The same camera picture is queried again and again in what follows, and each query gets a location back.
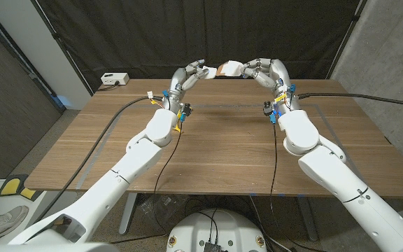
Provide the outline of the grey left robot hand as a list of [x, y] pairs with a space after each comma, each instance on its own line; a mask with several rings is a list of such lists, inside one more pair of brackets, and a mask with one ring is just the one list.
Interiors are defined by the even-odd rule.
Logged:
[[216, 70], [204, 67], [204, 63], [205, 60], [200, 59], [185, 67], [178, 68], [174, 72], [167, 90], [167, 96], [163, 100], [165, 109], [177, 114], [185, 93], [193, 88], [198, 80], [215, 76]]

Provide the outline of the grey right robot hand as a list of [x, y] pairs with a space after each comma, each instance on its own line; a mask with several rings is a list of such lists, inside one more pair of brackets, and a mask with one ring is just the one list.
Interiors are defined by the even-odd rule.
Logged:
[[254, 78], [261, 86], [269, 89], [277, 111], [282, 114], [300, 109], [288, 70], [279, 59], [253, 59], [242, 66], [241, 74]]

